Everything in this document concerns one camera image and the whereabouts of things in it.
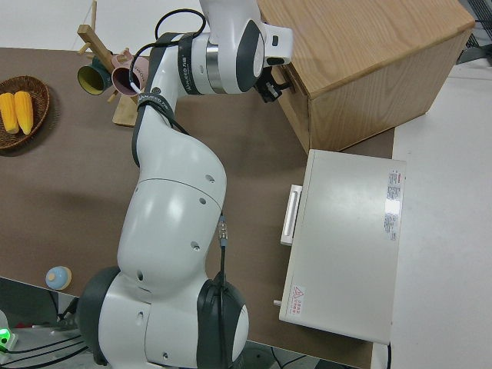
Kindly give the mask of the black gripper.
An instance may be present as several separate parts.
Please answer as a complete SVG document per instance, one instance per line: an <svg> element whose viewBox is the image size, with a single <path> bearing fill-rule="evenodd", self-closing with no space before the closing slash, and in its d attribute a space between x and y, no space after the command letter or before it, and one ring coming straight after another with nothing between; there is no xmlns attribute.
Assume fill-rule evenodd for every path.
<svg viewBox="0 0 492 369"><path fill-rule="evenodd" d="M257 80L257 91L262 93L262 99L265 103L273 102L282 95L271 71L272 67L263 68L261 76Z"/></svg>

